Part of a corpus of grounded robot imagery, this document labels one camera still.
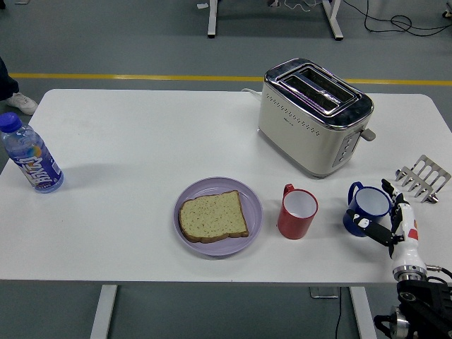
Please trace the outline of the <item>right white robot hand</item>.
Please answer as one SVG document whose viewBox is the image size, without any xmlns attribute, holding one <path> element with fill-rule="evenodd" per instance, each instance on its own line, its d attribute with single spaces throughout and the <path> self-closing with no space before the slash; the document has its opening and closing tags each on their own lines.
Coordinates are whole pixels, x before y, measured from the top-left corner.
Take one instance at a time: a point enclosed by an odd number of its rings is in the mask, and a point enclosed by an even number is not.
<svg viewBox="0 0 452 339">
<path fill-rule="evenodd" d="M 393 204 L 388 212 L 391 229 L 380 225 L 358 207 L 348 208 L 345 214 L 359 231 L 388 248 L 395 280 L 426 280 L 427 267 L 418 254 L 417 221 L 412 206 L 388 180 L 382 179 L 381 187 Z"/>
</svg>

